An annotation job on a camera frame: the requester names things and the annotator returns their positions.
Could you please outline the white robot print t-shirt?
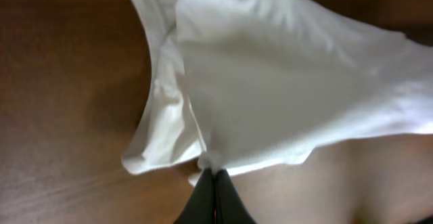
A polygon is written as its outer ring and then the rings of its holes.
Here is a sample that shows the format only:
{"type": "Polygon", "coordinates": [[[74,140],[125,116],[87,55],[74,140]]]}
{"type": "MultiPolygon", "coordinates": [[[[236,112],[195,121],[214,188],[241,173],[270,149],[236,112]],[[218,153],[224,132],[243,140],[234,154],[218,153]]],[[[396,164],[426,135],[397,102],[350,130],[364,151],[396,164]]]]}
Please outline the white robot print t-shirt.
{"type": "Polygon", "coordinates": [[[131,0],[150,93],[122,157],[231,175],[318,147],[432,132],[432,48],[312,0],[131,0]]]}

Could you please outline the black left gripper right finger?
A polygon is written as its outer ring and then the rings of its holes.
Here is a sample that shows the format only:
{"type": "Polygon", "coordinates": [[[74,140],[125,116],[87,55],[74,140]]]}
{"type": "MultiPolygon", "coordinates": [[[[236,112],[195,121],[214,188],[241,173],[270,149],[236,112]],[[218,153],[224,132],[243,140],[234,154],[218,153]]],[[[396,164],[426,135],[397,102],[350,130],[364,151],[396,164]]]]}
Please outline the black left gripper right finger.
{"type": "Polygon", "coordinates": [[[256,224],[226,170],[215,175],[216,224],[256,224]]]}

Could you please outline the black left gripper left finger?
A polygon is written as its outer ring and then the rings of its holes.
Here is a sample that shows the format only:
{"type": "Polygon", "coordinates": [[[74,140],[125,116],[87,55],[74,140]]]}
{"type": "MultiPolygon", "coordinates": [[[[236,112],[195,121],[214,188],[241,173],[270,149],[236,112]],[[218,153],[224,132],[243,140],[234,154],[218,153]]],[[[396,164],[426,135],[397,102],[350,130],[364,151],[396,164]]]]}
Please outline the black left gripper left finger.
{"type": "Polygon", "coordinates": [[[174,224],[214,224],[214,194],[214,177],[212,171],[206,169],[174,224]]]}

